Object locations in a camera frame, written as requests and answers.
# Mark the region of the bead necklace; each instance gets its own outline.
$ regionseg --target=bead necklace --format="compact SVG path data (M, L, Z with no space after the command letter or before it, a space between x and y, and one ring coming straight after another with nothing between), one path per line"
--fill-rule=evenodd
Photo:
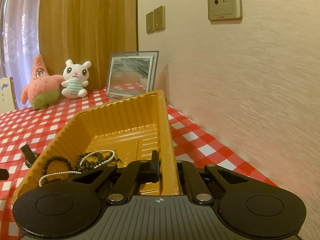
M100 152L109 152L110 154L106 157L103 157ZM96 162L93 162L93 161L89 162L88 160L86 160L86 158L88 158L90 156L97 157L97 161ZM108 162L111 162L112 160L114 160L116 162L120 162L120 163L122 162L118 157L116 157L116 152L113 150L99 150L99 151L95 151L95 152L88 152L85 154L81 154L78 156L77 164L74 167L71 166L71 162L69 162L67 158L64 158L61 156L52 156L52 157L48 158L43 165L43 171L42 171L43 176L39 179L39 187L41 187L43 185L42 182L45 185L47 183L61 180L61 179L53 179L53 180L49 181L47 179L47 177L49 177L49 176L58 175L58 174L81 174L82 172L92 170L92 169L98 168L104 164L107 164ZM61 172L47 174L48 166L53 161L65 162L68 166L69 171L61 171Z

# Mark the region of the patrick star plush toy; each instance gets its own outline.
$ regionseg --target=patrick star plush toy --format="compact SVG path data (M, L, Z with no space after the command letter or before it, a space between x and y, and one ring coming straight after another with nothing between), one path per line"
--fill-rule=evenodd
M30 83L21 93L21 103L29 100L34 109L44 109L54 105L60 97L60 85L64 81L62 75L49 76L41 55L33 61Z

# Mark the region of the plush ear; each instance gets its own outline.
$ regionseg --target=plush ear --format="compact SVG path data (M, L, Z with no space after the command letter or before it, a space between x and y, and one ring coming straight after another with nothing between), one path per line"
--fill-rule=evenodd
M91 62L90 61L86 61L82 65L85 66L86 68L89 68L89 67L91 67Z
M68 59L68 60L66 61L66 65L67 65L67 66L69 66L69 65L73 65L72 60L71 60L71 59Z

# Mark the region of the light switch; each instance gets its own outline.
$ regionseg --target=light switch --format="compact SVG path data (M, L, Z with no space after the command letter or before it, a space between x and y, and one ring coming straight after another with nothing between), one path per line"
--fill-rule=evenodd
M155 16L155 31L160 31L165 29L165 10L164 6L161 5L153 11Z
M209 21L241 18L242 0L208 0Z
M153 33L153 32L155 32L153 11L152 11L152 12L149 12L149 13L146 15L146 29L147 29L147 33Z

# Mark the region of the electrical outlet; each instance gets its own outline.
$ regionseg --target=electrical outlet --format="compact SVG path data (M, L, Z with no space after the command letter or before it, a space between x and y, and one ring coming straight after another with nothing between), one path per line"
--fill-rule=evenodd
M160 31L165 29L165 10L164 6L161 5L153 11L155 16L155 31Z
M155 23L154 23L154 14L153 11L149 12L146 15L146 29L147 33L153 33L155 32Z
M209 21L241 18L242 0L208 0Z

